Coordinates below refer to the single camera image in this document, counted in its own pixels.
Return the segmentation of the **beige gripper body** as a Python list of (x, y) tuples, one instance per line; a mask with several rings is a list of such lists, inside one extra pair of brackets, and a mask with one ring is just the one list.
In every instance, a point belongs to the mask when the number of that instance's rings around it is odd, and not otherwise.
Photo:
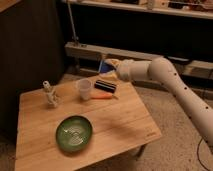
[(120, 61), (118, 59), (106, 59), (105, 62), (114, 67), (114, 69), (112, 71), (106, 73), (106, 78), (107, 79), (116, 79), (117, 78), (116, 71), (120, 64)]

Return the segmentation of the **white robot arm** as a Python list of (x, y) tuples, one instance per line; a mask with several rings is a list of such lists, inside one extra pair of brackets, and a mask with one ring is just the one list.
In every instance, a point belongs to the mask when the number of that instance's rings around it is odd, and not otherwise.
[(120, 80), (133, 82), (154, 80), (175, 96), (213, 154), (213, 108), (193, 92), (180, 78), (174, 65), (166, 58), (135, 61), (105, 59)]

